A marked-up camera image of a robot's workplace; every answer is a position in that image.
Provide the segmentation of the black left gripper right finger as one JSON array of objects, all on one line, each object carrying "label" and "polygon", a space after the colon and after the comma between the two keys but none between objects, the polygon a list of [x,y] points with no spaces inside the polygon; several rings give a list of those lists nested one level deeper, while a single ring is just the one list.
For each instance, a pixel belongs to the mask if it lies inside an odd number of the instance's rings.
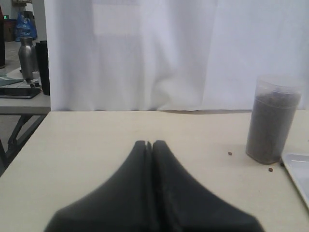
[{"label": "black left gripper right finger", "polygon": [[155,205],[162,232],[262,232],[258,219],[202,186],[165,141],[152,149]]}]

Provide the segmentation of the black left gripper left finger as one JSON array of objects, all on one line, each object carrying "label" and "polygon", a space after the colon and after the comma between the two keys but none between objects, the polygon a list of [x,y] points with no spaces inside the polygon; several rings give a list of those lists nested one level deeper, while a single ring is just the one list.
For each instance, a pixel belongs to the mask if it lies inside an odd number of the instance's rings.
[{"label": "black left gripper left finger", "polygon": [[155,200],[149,142],[137,141],[119,169],[96,190],[58,210],[47,232],[153,232]]}]

